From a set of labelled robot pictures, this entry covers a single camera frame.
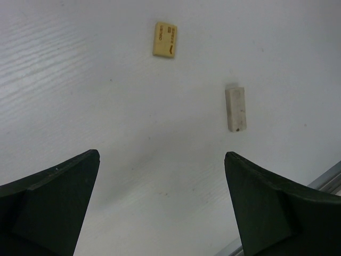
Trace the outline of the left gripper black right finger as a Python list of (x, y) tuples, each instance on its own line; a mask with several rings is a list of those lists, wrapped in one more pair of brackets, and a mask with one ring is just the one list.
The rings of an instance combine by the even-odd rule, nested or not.
[(235, 152), (225, 174), (245, 255), (340, 255), (340, 197), (270, 172)]

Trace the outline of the small yellow eraser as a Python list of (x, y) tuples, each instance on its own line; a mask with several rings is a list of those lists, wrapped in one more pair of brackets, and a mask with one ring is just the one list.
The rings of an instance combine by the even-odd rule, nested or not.
[(177, 26), (157, 22), (153, 40), (152, 55), (163, 58), (175, 58)]

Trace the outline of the beige eraser stick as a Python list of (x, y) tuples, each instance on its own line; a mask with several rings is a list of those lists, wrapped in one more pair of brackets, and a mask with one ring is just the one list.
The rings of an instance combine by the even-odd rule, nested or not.
[(225, 90), (228, 129), (240, 132), (247, 128), (245, 89), (232, 87)]

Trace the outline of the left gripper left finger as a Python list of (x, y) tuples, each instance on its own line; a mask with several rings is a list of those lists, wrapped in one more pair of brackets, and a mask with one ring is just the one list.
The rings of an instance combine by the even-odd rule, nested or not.
[(1, 186), (1, 255), (73, 255), (100, 165), (96, 149)]

